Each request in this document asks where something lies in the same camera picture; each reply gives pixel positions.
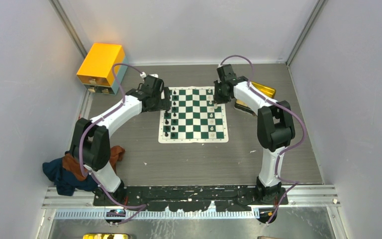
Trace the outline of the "yellow transparent tray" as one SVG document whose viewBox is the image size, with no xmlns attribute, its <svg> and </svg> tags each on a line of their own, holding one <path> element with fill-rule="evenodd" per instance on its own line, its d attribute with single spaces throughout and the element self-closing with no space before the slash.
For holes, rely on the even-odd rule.
<svg viewBox="0 0 382 239">
<path fill-rule="evenodd" d="M 251 82 L 248 88 L 247 82 L 239 83 L 234 87 L 234 97 L 236 99 L 234 108 L 244 113 L 256 116 L 257 110 L 263 106 L 271 106 L 266 99 L 270 98 L 274 102 L 276 90 L 271 87 Z"/>
</svg>

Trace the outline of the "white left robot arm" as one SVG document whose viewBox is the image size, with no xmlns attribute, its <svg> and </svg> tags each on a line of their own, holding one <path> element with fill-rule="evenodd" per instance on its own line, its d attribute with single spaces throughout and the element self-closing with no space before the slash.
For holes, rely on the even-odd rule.
<svg viewBox="0 0 382 239">
<path fill-rule="evenodd" d="M 75 125 L 70 154 L 80 165 L 82 176 L 91 176 L 114 206 L 126 197 L 124 182 L 110 164 L 110 138 L 123 124 L 145 112 L 168 111 L 169 88 L 157 74 L 145 75 L 138 88 L 123 94 L 122 99 L 101 115 L 80 118 Z"/>
</svg>

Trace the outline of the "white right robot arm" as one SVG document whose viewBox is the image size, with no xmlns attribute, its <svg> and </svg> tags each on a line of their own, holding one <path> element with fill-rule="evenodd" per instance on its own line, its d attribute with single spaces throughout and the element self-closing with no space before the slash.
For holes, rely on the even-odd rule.
<svg viewBox="0 0 382 239">
<path fill-rule="evenodd" d="M 295 137 L 293 119 L 287 101 L 278 102 L 254 87 L 249 80 L 238 77 L 230 64 L 217 67 L 218 80 L 214 81 L 214 101 L 225 104 L 232 99 L 244 102 L 257 116 L 257 139 L 263 148 L 262 166 L 256 179 L 252 199 L 260 204 L 277 205 L 285 193 L 279 179 L 283 156 Z"/>
</svg>

